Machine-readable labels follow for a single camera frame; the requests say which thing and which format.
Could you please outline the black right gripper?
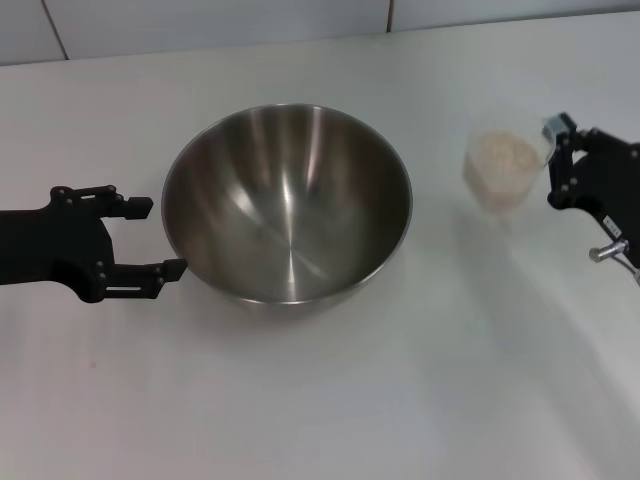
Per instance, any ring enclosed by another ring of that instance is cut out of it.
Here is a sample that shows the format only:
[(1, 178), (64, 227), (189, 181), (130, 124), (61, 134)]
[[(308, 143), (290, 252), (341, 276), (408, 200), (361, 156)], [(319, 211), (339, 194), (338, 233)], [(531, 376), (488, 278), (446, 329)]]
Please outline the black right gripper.
[(556, 210), (589, 214), (611, 241), (627, 243), (625, 256), (639, 259), (639, 145), (597, 128), (579, 129), (567, 113), (543, 121), (553, 148), (548, 162), (548, 203)]

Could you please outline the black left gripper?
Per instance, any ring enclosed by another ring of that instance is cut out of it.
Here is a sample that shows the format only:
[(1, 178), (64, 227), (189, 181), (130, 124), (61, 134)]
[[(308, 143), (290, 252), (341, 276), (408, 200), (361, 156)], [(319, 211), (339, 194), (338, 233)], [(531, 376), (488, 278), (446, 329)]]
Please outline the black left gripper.
[(55, 186), (51, 203), (38, 210), (1, 213), (1, 284), (55, 282), (80, 300), (156, 299), (177, 282), (188, 262), (130, 265), (114, 261), (111, 237), (101, 218), (144, 220), (154, 202), (125, 198), (113, 185), (84, 189)]

